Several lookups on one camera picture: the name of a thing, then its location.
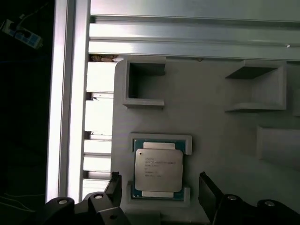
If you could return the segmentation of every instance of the white panel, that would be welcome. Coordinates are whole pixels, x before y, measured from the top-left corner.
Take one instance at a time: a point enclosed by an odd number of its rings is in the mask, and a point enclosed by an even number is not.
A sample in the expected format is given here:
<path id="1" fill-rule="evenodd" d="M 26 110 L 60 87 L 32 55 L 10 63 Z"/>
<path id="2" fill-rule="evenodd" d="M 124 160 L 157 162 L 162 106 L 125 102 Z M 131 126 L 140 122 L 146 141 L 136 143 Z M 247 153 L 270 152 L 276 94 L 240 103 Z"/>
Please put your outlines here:
<path id="1" fill-rule="evenodd" d="M 110 154 L 112 152 L 111 141 L 85 140 L 84 153 Z"/>
<path id="2" fill-rule="evenodd" d="M 114 62 L 89 62 L 86 91 L 113 92 L 116 64 Z"/>
<path id="3" fill-rule="evenodd" d="M 86 101 L 85 130 L 98 135 L 112 135 L 113 99 Z"/>
<path id="4" fill-rule="evenodd" d="M 259 127 L 257 156 L 271 163 L 300 170 L 300 130 Z"/>
<path id="5" fill-rule="evenodd" d="M 82 199 L 89 193 L 104 192 L 109 181 L 108 180 L 86 180 L 82 182 Z"/>
<path id="6" fill-rule="evenodd" d="M 86 171 L 109 171 L 111 170 L 110 156 L 84 156 L 83 170 Z"/>

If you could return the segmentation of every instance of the metal bar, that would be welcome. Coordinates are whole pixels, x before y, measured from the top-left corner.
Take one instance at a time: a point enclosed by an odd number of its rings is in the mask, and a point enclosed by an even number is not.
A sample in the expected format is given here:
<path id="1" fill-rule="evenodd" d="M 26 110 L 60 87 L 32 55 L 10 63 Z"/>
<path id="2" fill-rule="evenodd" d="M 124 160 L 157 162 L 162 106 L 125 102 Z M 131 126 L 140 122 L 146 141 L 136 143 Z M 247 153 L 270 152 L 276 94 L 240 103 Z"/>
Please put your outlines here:
<path id="1" fill-rule="evenodd" d="M 69 132 L 67 195 L 78 203 L 82 199 L 85 93 L 88 65 L 90 1 L 77 0 L 74 30 L 72 98 Z"/>
<path id="2" fill-rule="evenodd" d="M 55 2 L 46 197 L 66 196 L 75 3 Z"/>
<path id="3" fill-rule="evenodd" d="M 91 0 L 92 15 L 300 21 L 297 0 Z"/>
<path id="4" fill-rule="evenodd" d="M 141 41 L 90 41 L 89 45 L 90 53 L 294 61 L 300 60 L 299 50 L 292 46 Z"/>
<path id="5" fill-rule="evenodd" d="M 186 22 L 98 21 L 90 24 L 93 40 L 176 41 L 269 46 L 300 46 L 299 29 L 229 26 Z"/>

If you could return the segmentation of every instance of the cable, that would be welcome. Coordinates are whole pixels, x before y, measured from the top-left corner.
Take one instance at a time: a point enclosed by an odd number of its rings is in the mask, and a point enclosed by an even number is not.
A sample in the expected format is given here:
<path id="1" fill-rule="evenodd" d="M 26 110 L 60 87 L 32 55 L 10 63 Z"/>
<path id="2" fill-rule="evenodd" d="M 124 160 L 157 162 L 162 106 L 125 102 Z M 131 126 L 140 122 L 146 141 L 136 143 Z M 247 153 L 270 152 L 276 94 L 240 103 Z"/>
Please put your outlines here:
<path id="1" fill-rule="evenodd" d="M 15 198 L 23 198 L 23 197 L 34 197 L 34 196 L 43 196 L 45 194 L 37 194 L 37 195 L 9 195 L 7 193 L 4 193 L 5 195 L 7 196 L 10 196 L 10 197 L 15 197 Z"/>
<path id="2" fill-rule="evenodd" d="M 24 20 L 26 20 L 28 17 L 34 15 L 35 13 L 37 13 L 38 11 L 40 11 L 41 9 L 43 9 L 45 6 L 47 6 L 48 4 L 49 4 L 49 2 L 45 3 L 44 5 L 42 5 L 42 7 L 38 8 L 38 9 L 37 9 L 36 11 L 34 11 L 33 13 L 30 13 L 30 14 L 28 14 L 27 16 L 23 17 L 22 20 L 21 20 L 21 22 L 20 22 L 18 25 L 21 25 L 21 24 L 24 22 Z"/>
<path id="3" fill-rule="evenodd" d="M 22 209 L 22 208 L 19 208 L 19 207 L 13 206 L 13 205 L 5 204 L 5 203 L 3 203 L 3 202 L 0 202 L 0 204 L 2 204 L 2 205 L 6 205 L 6 206 L 9 206 L 9 207 L 12 207 L 12 208 L 18 209 L 18 210 L 26 211 L 26 212 L 35 212 L 35 211 L 33 211 L 33 210 L 25 210 L 25 209 Z"/>
<path id="4" fill-rule="evenodd" d="M 27 210 L 33 211 L 33 210 L 29 209 L 27 206 L 23 205 L 23 204 L 22 204 L 21 202 L 19 202 L 18 200 L 10 199 L 10 198 L 6 198 L 6 197 L 2 197 L 2 196 L 0 196 L 0 198 L 6 199 L 6 200 L 10 200 L 10 201 L 13 201 L 13 202 L 17 202 L 17 203 L 19 203 L 20 205 L 22 205 L 24 208 L 26 208 Z"/>
<path id="5" fill-rule="evenodd" d="M 0 31 L 2 31 L 2 29 L 5 27 L 7 19 L 5 19 L 5 21 L 3 22 L 3 24 L 1 25 Z"/>

